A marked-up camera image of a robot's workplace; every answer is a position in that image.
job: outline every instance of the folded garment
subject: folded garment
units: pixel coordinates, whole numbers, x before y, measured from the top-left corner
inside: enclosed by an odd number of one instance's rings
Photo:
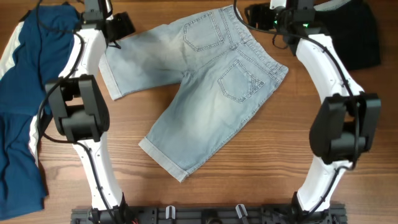
[[[108,48],[99,64],[112,99],[181,83],[139,143],[183,181],[228,142],[288,69],[271,58],[227,6],[194,14]]]
[[[72,30],[79,21],[71,6],[42,6],[39,15],[56,29]],[[39,29],[33,10],[18,24],[1,57],[0,220],[44,208],[47,193],[37,167],[36,114],[44,84],[58,77],[72,47],[73,34]]]
[[[315,6],[315,20],[328,29],[337,55],[347,70],[381,63],[377,23],[363,0],[330,1]]]

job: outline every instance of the back pocket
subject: back pocket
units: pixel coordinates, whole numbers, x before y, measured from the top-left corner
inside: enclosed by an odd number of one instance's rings
[[[224,43],[213,12],[206,13],[186,24],[184,26],[183,39],[196,52]]]
[[[235,62],[218,79],[224,96],[243,103],[260,89],[264,82],[250,74],[239,60]]]

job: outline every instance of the black cloth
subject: black cloth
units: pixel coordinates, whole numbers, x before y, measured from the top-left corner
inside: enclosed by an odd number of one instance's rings
[[[381,63],[376,19],[362,0],[352,0],[333,11],[317,11],[315,20],[322,21],[328,29],[347,70]]]

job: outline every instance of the light blue denim shorts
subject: light blue denim shorts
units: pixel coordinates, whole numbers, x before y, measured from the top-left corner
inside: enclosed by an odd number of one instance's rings
[[[113,100],[181,83],[139,143],[180,182],[254,116],[288,71],[237,20],[232,6],[158,26],[119,45],[121,50],[108,47],[99,65]]]

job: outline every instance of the robotic arm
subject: robotic arm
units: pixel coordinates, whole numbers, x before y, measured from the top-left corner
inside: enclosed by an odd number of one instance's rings
[[[376,94],[365,94],[344,68],[334,51],[331,37],[321,24],[314,22],[313,0],[272,0],[270,4],[255,5],[249,23],[273,29],[274,21],[277,21],[283,24],[276,27],[280,32],[316,40],[337,61],[353,95],[350,96],[337,64],[324,49],[307,39],[284,36],[293,54],[308,70],[322,103],[310,130],[314,157],[307,178],[294,193],[291,204],[248,209],[244,205],[178,210],[173,206],[166,209],[128,207],[106,148],[109,112],[95,75],[108,44],[133,33],[134,27],[126,13],[112,16],[109,0],[86,0],[85,7],[81,29],[77,32],[84,43],[75,36],[72,54],[59,77],[68,75],[76,60],[78,66],[49,97],[59,133],[78,143],[73,148],[83,163],[92,195],[92,208],[74,210],[71,223],[328,223],[336,217],[345,217],[344,206],[331,207],[330,198],[345,172],[340,167],[351,168],[359,154],[370,150],[381,104]],[[261,18],[265,19],[254,19],[255,11],[262,12]],[[81,44],[84,44],[84,51],[79,57]],[[48,83],[46,90],[56,84],[57,81]],[[83,105],[67,106],[65,102],[76,96],[82,97]],[[352,101],[356,102],[358,110],[355,118],[359,124],[358,136],[354,121],[345,121],[347,113],[353,114]],[[355,142],[358,152],[354,151]]]

